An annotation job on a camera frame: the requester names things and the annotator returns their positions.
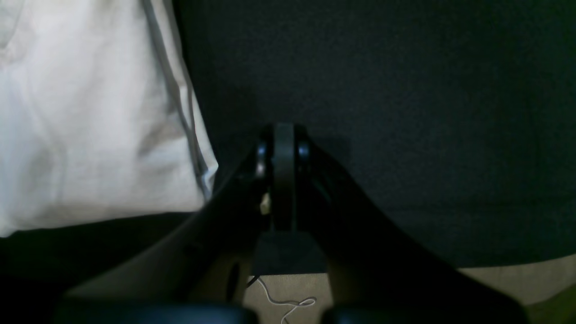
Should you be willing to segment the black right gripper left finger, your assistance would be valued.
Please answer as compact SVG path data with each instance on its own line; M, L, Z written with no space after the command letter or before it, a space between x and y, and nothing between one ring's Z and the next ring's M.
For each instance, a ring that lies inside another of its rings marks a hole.
M56 324L257 324L242 301L261 233L296 227L296 128L266 127L198 213L131 260L70 289Z

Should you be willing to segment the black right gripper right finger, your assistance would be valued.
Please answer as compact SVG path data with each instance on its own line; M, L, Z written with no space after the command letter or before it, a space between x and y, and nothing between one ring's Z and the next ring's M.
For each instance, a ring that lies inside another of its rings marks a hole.
M325 255L324 324L527 324L524 307L460 273L396 226L346 169L295 127L297 224Z

